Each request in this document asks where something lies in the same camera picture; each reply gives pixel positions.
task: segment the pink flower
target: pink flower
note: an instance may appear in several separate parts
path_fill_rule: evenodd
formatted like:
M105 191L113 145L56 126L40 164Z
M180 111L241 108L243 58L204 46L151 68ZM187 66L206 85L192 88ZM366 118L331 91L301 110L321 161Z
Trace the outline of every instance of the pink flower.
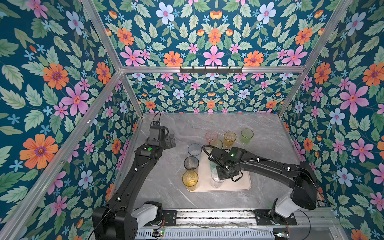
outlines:
M55 106L53 106L53 108L56 110L55 116L60 115L61 119L64 118L64 115L69 114L68 111L66 111L68 109L68 106L63 106L62 102L59 102L59 106L55 105Z
M25 5L33 10L33 13L37 18L41 15L43 18L48 19L47 14L45 14L45 12L48 11L48 8L42 4L40 5L40 3L40 0L29 0L29 2L26 2Z
M48 195L51 195L53 193L53 191L55 190L55 185L56 187L63 187L63 181L61 181L60 179L62 179L65 175L66 175L66 171L62 171L59 173L59 175L57 175L56 179L53 181L52 185L48 188Z
M87 151L87 155L89 155L89 152L93 152L94 146L95 144L93 144L92 141L85 142L85 148L83 149L83 151Z
M261 82L260 87L263 89L263 88L267 88L268 85L269 85L268 80L265 80L264 82Z
M72 156L73 157L78 157L79 156L79 153L75 150L79 149L80 147L80 144L77 144L77 146L74 148L72 154L70 155L70 157L67 159L68 162L72 162Z
M140 50L140 57L144 57L144 60L151 59L149 56L150 53L147 53L147 50Z
M241 80L245 80L246 75L248 75L248 73L235 73L233 79L237 79L237 82L240 82Z
M232 54L234 54L234 53L238 53L239 49L240 49L239 44L236 43L231 45L231 48L229 49L229 51L232 51Z
M365 107L369 104L366 98L361 98L361 96L367 93L368 86L361 87L356 92L356 84L351 83L348 90L349 94L346 92L340 93L340 98L346 100L341 104L340 109L347 109L351 105L349 107L349 111L352 113L352 115L355 115L355 113L358 111L357 104L361 107Z
M166 79L166 81L168 82L169 79L173 79L173 76L172 76L172 73L162 73L161 76L160 76L161 79Z
M50 204L50 207L52 209L51 211L51 217L57 213L58 216L61 215L61 210L67 208L67 204L65 203L67 201L67 197L64 197L61 199L61 196L57 197L57 202L53 202Z
M184 81L184 82L188 82L188 79L191 79L192 76L190 76L189 73L177 73L177 75L179 75L179 81Z
M384 207L384 200L382 199L382 195L380 192L377 192L376 195L371 193L371 197L373 198L371 200L371 203L373 205L376 205L377 209L379 211L383 210L383 207Z
M191 83L191 89L193 90L196 90L196 89L200 89L200 86L201 84L198 84L197 81L195 81L195 83Z
M376 168L371 169L371 172L376 176L378 176L378 177L375 177L375 179L373 179L373 182L376 184L381 184L384 181L384 164L380 163L379 169L380 171L377 170Z
M216 45L213 45L211 47L211 53L209 52L204 52L203 53L204 57L207 58L207 60L205 61L204 65L209 65L212 63L212 66L215 65L221 65L221 60L219 58L222 58L224 56L224 53L223 52L217 52L217 46Z
M359 139L359 145L357 143L353 142L353 143L351 143L351 146L354 149L357 149L357 150L352 151L352 155L353 156L359 155L359 160L361 162L365 161L365 157L367 157L369 159L374 158L373 154L368 152L369 150L373 149L373 144L368 143L367 145L364 145L364 140L362 138Z
M281 62L282 63L288 63L287 66L300 65L301 60L300 58L305 57L308 52L301 52L303 50L303 46L300 45L296 51L293 51L292 49L288 50L288 57L284 58Z
M80 113L84 114L88 110L88 104L85 102L85 100L88 100L89 94L81 93L81 87L79 84L74 86L74 92L70 87L66 87L65 90L67 91L70 98L63 97L61 101L67 106L72 105L70 109L71 116L76 115L77 109L79 109Z
M89 83L88 83L88 79L85 79L84 78L81 78L81 82L79 82L79 85L81 86L81 90L86 90L88 92L88 88L91 86Z
M314 88L314 91L311 93L311 96L313 96L312 101L316 100L317 102L320 102L320 97L324 96L324 93L321 92L322 89L323 87Z
M336 139L336 143L332 144L332 146L335 147L334 151L335 152L339 151L339 154L343 154L343 150L344 151L346 150L346 148L343 145L344 145L344 141L339 142L339 140L337 139Z
M288 50L284 50L284 48L277 53L277 58L283 59L285 56L287 56Z
M227 83L224 84L224 89L229 90L229 89L233 88L232 85L233 85L233 83L229 83L229 81L228 81Z
M107 116L109 118L111 118L113 116L113 109L111 108L111 106L109 106L109 108L107 108Z
M313 109L311 109L311 116L317 117L319 115L319 109L318 107L313 107Z
M164 87L163 82L159 82L159 81L157 81L155 85L156 85L156 88L159 88L160 90L163 89Z
M252 73L252 79L255 79L256 81L259 81L260 78L264 78L264 73Z
M125 51L126 51L127 53L125 53L125 52L121 52L121 53L120 53L120 56L122 56L122 57L124 57L124 58L127 58L127 60L125 60L125 64L126 64L127 66L130 66L130 65L132 65L132 63L133 63L133 65L134 65L135 67L138 67L138 66L139 66L139 63L140 63L140 64L145 63L144 60L143 60L142 58L139 58L139 56L140 56L140 51L139 51L139 50L135 50L135 51L133 51L133 53L132 53L131 48L128 47L128 46L125 46Z
M309 88L312 87L311 81L312 81L312 77L310 78L308 76L305 77L305 80L303 81L303 90L308 92Z
M305 156L304 156L305 149L301 149L301 146L300 146L300 144L299 144L298 142L297 142L296 148L297 148L297 151L298 151L299 154L300 154L301 161L302 161L302 162L305 162Z
M197 48L197 44L193 45L193 43L191 43L191 45L188 47L188 49L189 49L189 53L196 53L196 51L199 50Z
M348 90L348 85L350 85L352 82L349 80L349 77L346 77L345 79L341 79L341 83L339 84L340 90Z

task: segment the orange flower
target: orange flower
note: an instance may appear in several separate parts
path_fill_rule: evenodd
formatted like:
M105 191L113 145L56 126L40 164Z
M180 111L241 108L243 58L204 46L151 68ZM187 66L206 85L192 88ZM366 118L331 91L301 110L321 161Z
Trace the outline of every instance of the orange flower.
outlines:
M113 18L113 19L118 18L118 14L117 14L116 12L114 12L114 11L109 11L108 13L109 13L109 15L111 16L111 18Z
M60 64L51 63L49 68L45 67L43 69L43 72L45 73L43 75L44 81L48 82L48 86L51 88L56 87L57 90L60 90L62 87L67 86L66 83L70 81L67 77L67 70L63 70L63 66Z
M199 31L197 31L197 35L203 36L204 35L204 30L200 29Z
M23 147L27 148L20 151L20 160L27 160L24 165L32 169L37 164L37 169L42 169L47 166L47 162L51 162L55 156L53 153L57 152L57 144L53 144L55 140L53 137L48 136L45 139L44 134L36 134L35 140L28 138Z
M284 126L287 129L287 131L289 132L289 125L288 125L288 123L284 122Z
M384 63L376 63L369 66L369 69L366 69L364 72L364 77L362 78L363 82L367 82L367 86L377 86L380 84L380 81L384 81Z
M305 148L305 150L311 151L313 149L313 142L312 142L312 140L309 139L309 138L306 138L304 140L303 147Z
M368 237L363 235L359 229L352 229L351 238L353 240L368 240Z
M216 45L220 42L221 33L219 33L217 28L214 28L211 30L211 32L208 34L208 41L212 43L212 45Z
M209 101L207 103L207 107L209 107L210 109L214 108L215 107L215 102L214 101Z
M244 58L244 66L246 67L255 67L260 66L260 63L264 61L264 58L262 58L264 55L262 53L259 53L259 51L253 51L252 53L248 53L247 57Z
M113 183L111 183L107 189L107 195L105 195L105 201L108 201L109 195L111 194L111 191L112 191L112 188L113 188Z
M167 64L167 67L181 67L181 63L183 59L180 58L179 53L175 53L174 51L169 51L164 55L164 63Z
M132 36L132 33L130 31L127 31L126 28L118 29L118 38L119 41L124 43L125 45L132 45L135 39Z
M80 220L77 222L76 227L77 227L77 228L81 228L81 226L83 225L83 222L84 222L84 219L83 219L83 218L80 219Z
M149 108L149 109L155 109L155 108L156 108L156 104L153 103L152 101L147 101L147 102L145 103L145 106L146 106L147 108Z
M112 152L113 154L118 154L121 147L121 141L120 139L116 138L115 141L112 143Z
M99 75L100 82L103 82L103 84L109 82L111 73L109 72L109 67L104 62L97 64L96 73Z
M314 14L314 18L318 19L319 17L321 17L323 15L323 10L319 10L317 11L315 14Z
M303 45L304 43L308 42L310 40L310 37L312 37L312 34L312 28L304 28L297 34L295 38L296 44Z
M318 84L323 84L329 79L329 74L331 74L331 69L329 68L331 65L329 63L322 63L317 67L316 72L314 74L315 82Z
M225 32L225 34L227 36L232 36L233 35L233 30L228 28L227 31Z
M136 127L137 127L137 122L135 122L135 123L133 124L133 129L132 129L133 132L135 132Z
M277 102L275 100L272 100L272 101L265 104L265 106L267 108L274 108L274 107L276 107L276 105L277 105Z

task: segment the small blue flower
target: small blue flower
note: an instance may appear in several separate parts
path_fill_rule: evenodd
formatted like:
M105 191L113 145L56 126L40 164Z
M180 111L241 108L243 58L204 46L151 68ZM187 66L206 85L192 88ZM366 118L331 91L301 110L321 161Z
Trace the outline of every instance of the small blue flower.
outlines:
M67 180L65 180L65 181L64 181L64 183L65 183L64 187L69 187L71 182L72 182L72 181L70 180L70 178L68 178Z
M208 16L208 15L207 15L207 16L204 16L203 21L205 21L205 23L209 22L209 21L210 21L210 20L209 20L209 16Z
M49 125L47 125L46 127L44 125L41 126L41 128L43 130L40 131L40 133L44 133L45 135L47 135L47 132L50 132L51 130L49 129Z
M20 119L20 117L16 117L15 114L12 114L12 117L8 117L7 119L10 120L10 121L12 121L12 122L11 122L12 125L14 125L15 122L16 122L16 123L20 123L20 122L18 121L18 119Z
M179 17L180 16L180 11L175 10L172 14L175 15L175 17Z
M108 21L108 23L110 23L112 21L112 19L109 17L109 15L104 15L105 17L105 20Z
M46 51L46 49L44 49L44 45L36 44L36 46L38 52L44 53Z
M223 19L221 19L222 22L226 23L228 21L228 15L223 15Z
M31 53L29 53L27 50L25 50L25 55L24 55L24 57L26 57L26 58L29 58L29 60L31 61L32 59L36 59L35 57L34 57L34 53L33 52L31 52Z
M118 18L120 18L120 20L121 20L121 21L123 21L123 20L124 20L124 17L125 17L124 15L122 15L121 13L119 13L119 16L118 16Z
M43 109L43 112L46 113L47 116L49 116L49 114L52 114L52 108L50 108L49 106L47 106L47 108Z
M61 234L64 234L64 235L67 235L67 233L70 231L70 227L69 226L65 226L64 227L64 231L61 233Z
M23 168L23 166L22 166L23 161L20 161L20 162L19 162L17 159L15 159L14 163L15 163L15 164L12 164L11 166L9 166L9 168L14 168L14 171L15 171L15 172L17 172L17 170L18 170L19 168Z

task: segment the aluminum frame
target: aluminum frame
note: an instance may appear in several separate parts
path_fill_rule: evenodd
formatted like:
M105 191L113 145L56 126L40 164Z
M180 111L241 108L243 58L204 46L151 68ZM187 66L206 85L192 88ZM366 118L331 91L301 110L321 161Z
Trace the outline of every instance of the aluminum frame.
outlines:
M76 145L83 137L84 133L89 127L89 123L96 117L105 100L109 97L112 89L116 86L121 78L121 72L115 73L105 85L103 90L97 96L96 100L84 114L78 125L74 128L72 133L68 136L62 147L53 157L51 162L47 165L43 173L37 179L33 187L28 191L20 206L15 210L13 215L7 221L0 231L0 239L13 240L15 239L22 228L25 226L29 218L34 213L39 205L41 199L45 196L50 187L50 183L54 182L56 176L63 168L65 162L74 151Z
M324 28L324 32L321 34L319 40L317 41L315 47L311 51L308 59L305 61L304 64L304 72L301 73L294 85L292 86L291 90L287 94L287 97L284 99L284 103L282 107L280 108L278 115L282 117L286 109L288 108L289 104L291 104L294 96L296 95L297 91L301 87L302 82L304 79L308 76L308 73L310 72L312 66L315 64L317 58L319 57L321 51L327 44L329 38L331 37L331 34L336 29L337 25L339 24L341 18L346 13L349 5L351 5L353 0L340 0L338 5L336 6L335 11L332 13L331 17L328 20L328 23L326 24Z

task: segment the floral wallpaper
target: floral wallpaper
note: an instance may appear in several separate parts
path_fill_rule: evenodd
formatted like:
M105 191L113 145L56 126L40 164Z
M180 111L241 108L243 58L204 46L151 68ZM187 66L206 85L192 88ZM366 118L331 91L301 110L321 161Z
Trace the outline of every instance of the floral wallpaper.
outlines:
M173 67L303 65L337 3L95 1L123 64Z
M384 237L384 6L349 7L283 115L301 155L353 240Z

